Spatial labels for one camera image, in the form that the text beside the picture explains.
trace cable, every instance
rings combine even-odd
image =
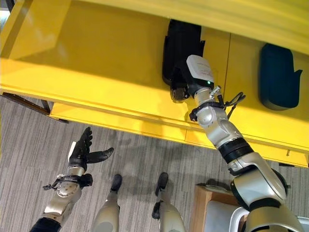
[[[233,106],[232,109],[230,110],[230,112],[227,115],[227,118],[230,119],[230,117],[231,117],[233,111],[235,110],[237,104],[240,103],[242,100],[244,100],[246,95],[244,95],[243,92],[240,92],[231,101],[226,101],[225,103],[223,101],[222,94],[218,95],[217,97],[218,97],[219,103],[224,107],[224,110],[227,107]]]

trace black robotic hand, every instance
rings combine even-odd
[[[112,147],[105,151],[90,152],[90,146],[92,144],[91,134],[90,127],[87,127],[75,145],[73,153],[69,158],[69,166],[80,166],[86,171],[88,163],[99,163],[112,155],[114,151]]]

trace teal object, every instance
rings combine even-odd
[[[294,72],[291,50],[267,43],[261,50],[259,99],[272,110],[298,106],[302,70]]]

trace black joint ring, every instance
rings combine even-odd
[[[202,103],[201,105],[199,105],[197,108],[193,109],[192,112],[189,114],[191,121],[196,122],[197,121],[197,113],[207,107],[207,106],[211,106],[211,107],[217,107],[217,108],[221,108],[224,109],[224,106],[222,106],[219,102],[216,101],[207,101]]]

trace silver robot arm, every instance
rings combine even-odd
[[[81,197],[82,189],[92,185],[92,175],[84,174],[87,164],[102,162],[112,155],[114,150],[112,147],[105,151],[90,153],[91,134],[92,131],[88,127],[80,140],[73,142],[66,175],[58,175],[52,185],[43,187],[44,190],[55,190],[55,194],[30,232],[60,231],[75,203]]]
[[[209,64],[202,57],[191,55],[181,70],[188,91],[197,104],[190,118],[205,130],[208,139],[225,159],[230,173],[235,176],[231,189],[240,205],[250,211],[245,231],[303,232],[297,218],[284,204],[287,191],[284,178],[252,150],[229,121],[230,114],[225,112],[226,103],[220,87],[201,86],[201,82],[195,81],[213,82]],[[238,97],[228,102],[228,105],[233,105],[232,110],[242,100],[242,93]]]

